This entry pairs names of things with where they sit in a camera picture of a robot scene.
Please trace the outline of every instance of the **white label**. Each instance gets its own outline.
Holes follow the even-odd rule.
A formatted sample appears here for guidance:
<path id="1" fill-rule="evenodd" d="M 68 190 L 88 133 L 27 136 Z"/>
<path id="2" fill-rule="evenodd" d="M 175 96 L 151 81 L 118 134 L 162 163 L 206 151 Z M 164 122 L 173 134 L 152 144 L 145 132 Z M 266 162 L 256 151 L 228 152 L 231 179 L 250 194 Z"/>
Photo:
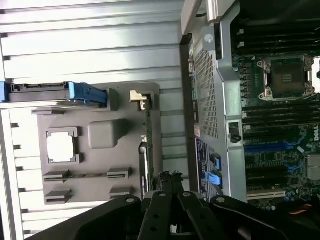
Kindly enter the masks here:
<path id="1" fill-rule="evenodd" d="M 198 125 L 194 125 L 194 135 L 196 135 L 198 138 L 201 137 L 201 135 L 200 135 L 200 127 Z"/>
<path id="2" fill-rule="evenodd" d="M 315 142 L 319 141 L 319 126 L 314 127 L 314 141 Z"/>
<path id="3" fill-rule="evenodd" d="M 302 154 L 305 152 L 305 150 L 300 146 L 298 146 L 296 149 Z"/>

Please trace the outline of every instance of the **sticker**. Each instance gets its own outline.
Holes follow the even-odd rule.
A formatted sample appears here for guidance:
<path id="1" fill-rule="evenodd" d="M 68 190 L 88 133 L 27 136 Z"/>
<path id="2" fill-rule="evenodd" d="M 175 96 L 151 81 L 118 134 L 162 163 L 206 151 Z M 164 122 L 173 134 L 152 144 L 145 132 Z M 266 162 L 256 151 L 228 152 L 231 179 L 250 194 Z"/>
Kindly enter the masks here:
<path id="1" fill-rule="evenodd" d="M 194 125 L 194 135 L 200 138 L 200 126 Z"/>
<path id="2" fill-rule="evenodd" d="M 302 153 L 302 154 L 305 153 L 305 150 L 304 150 L 302 147 L 300 147 L 300 146 L 298 146 L 296 149 L 297 149 L 300 153 Z"/>

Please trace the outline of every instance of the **cpu socket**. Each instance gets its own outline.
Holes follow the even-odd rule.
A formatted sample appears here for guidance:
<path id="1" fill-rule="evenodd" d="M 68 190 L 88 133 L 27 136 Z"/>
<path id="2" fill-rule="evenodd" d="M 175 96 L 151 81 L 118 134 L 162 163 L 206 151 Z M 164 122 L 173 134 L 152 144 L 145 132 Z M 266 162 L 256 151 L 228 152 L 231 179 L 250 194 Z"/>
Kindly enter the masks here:
<path id="1" fill-rule="evenodd" d="M 261 60 L 258 67 L 264 70 L 263 101 L 291 101 L 312 96 L 312 65 L 309 56 L 274 57 Z"/>

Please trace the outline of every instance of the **dell logo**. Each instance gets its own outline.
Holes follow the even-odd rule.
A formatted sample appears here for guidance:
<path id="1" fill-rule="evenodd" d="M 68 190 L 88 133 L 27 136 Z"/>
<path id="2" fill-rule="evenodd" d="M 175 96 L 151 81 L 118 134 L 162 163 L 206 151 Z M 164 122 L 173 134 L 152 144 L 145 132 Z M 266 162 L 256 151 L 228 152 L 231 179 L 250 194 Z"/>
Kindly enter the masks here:
<path id="1" fill-rule="evenodd" d="M 314 141 L 315 142 L 319 141 L 319 126 L 314 127 Z"/>

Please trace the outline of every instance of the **perforated metal grille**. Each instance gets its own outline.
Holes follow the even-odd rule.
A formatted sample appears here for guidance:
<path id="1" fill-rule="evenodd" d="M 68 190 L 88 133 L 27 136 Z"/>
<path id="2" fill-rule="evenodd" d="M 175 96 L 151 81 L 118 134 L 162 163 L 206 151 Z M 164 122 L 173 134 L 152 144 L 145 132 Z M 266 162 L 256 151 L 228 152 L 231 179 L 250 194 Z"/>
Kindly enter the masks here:
<path id="1" fill-rule="evenodd" d="M 213 57 L 203 49 L 195 57 L 201 134 L 218 138 Z"/>

